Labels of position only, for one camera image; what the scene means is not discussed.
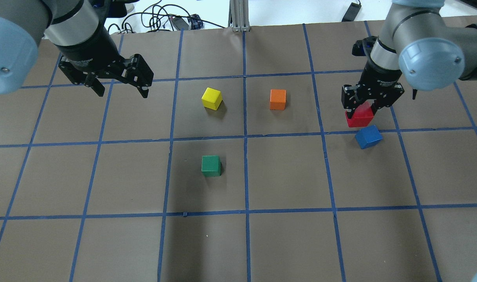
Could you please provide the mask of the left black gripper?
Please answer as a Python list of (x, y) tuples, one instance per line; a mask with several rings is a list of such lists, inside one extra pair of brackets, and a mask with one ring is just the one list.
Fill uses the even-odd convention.
[(58, 68), (72, 84), (88, 87), (102, 98), (105, 87), (99, 79), (115, 79), (136, 87), (142, 98), (148, 97), (154, 77), (152, 69), (140, 54), (122, 57), (103, 26), (97, 27), (86, 41), (58, 45), (58, 50), (62, 54)]

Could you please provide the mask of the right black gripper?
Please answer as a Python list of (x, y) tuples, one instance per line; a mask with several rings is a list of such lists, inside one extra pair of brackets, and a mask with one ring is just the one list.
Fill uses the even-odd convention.
[(401, 75), (401, 70), (388, 70), (375, 63), (366, 63), (357, 85), (342, 86), (341, 102), (347, 118), (352, 119), (362, 102), (369, 99), (373, 101), (373, 116), (380, 109), (391, 107), (405, 92), (398, 82)]

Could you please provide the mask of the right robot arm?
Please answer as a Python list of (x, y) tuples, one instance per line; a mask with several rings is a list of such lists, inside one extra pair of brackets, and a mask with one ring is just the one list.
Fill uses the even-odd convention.
[(354, 56), (367, 59), (356, 85), (342, 86), (346, 119), (358, 108), (371, 118), (391, 107), (404, 93), (445, 88), (456, 80), (477, 80), (477, 23), (449, 27), (440, 15), (443, 0), (394, 0), (378, 36), (357, 40)]

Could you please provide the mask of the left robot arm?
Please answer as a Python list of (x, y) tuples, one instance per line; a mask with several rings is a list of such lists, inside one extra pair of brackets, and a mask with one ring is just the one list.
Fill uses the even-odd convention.
[(154, 73), (140, 54), (120, 55), (104, 23), (112, 7), (126, 15), (126, 0), (0, 0), (0, 94), (22, 87), (43, 38), (58, 48), (58, 68), (74, 85), (100, 97), (101, 79), (136, 87), (148, 97)]

